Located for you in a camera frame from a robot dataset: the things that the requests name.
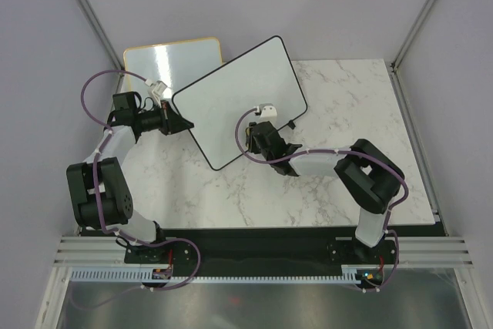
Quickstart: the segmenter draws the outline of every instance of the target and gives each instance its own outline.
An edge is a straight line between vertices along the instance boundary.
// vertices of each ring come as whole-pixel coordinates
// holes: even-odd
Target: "marble surface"
[[[369,139],[406,176],[407,201],[392,224],[430,224],[433,214],[383,60],[294,62],[308,111],[281,135],[309,147]],[[123,165],[134,207],[166,228],[308,227],[357,224],[360,207],[341,181],[285,177],[240,158],[207,165],[188,132],[144,133]]]

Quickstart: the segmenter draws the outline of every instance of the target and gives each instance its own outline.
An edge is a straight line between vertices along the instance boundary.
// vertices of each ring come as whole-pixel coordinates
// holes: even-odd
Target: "table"
[[[433,224],[434,217],[383,60],[294,62],[308,111],[287,142],[349,146],[369,139],[395,162],[410,188],[391,224]],[[240,158],[209,168],[188,132],[143,133],[123,165],[134,207],[165,228],[356,225],[360,207],[340,180],[288,177]]]

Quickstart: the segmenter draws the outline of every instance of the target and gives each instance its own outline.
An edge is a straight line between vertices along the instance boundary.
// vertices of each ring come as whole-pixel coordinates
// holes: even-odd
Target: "gray wall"
[[[0,327],[35,322],[60,235],[74,220],[65,168],[85,158],[101,129],[79,93],[110,67],[75,0],[0,0]],[[109,111],[115,76],[88,93]]]
[[[493,306],[493,1],[438,0],[401,76],[444,219]]]
[[[216,36],[229,60],[280,35],[292,59],[393,60],[425,0],[89,0],[117,54]]]

